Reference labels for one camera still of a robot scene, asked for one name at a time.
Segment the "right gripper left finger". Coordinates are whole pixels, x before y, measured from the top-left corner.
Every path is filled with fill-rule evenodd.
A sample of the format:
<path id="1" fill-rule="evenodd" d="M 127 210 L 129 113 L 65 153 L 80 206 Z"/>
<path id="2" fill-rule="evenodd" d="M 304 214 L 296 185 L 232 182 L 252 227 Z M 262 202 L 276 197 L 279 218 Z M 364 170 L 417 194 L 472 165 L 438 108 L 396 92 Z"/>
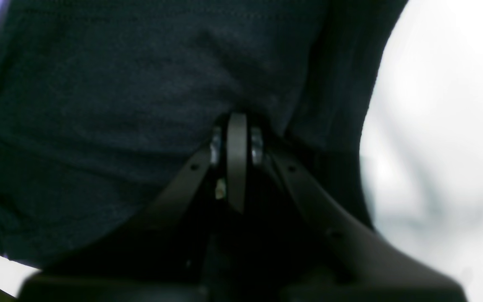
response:
<path id="1" fill-rule="evenodd" d="M 217 183 L 238 208 L 238 114 L 220 117 L 209 144 L 155 200 L 92 245 L 29 277 L 20 302 L 209 302 L 200 284 Z"/>

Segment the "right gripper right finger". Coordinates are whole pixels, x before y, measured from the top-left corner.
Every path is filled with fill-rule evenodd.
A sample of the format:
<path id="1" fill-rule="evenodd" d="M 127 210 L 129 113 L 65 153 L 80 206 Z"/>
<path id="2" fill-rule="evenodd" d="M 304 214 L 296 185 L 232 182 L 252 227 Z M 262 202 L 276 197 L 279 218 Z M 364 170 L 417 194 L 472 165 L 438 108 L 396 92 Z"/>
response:
<path id="1" fill-rule="evenodd" d="M 237 115 L 237 211 L 278 239 L 280 302 L 465 302 L 450 277 L 406 256 L 326 192 L 264 124 Z"/>

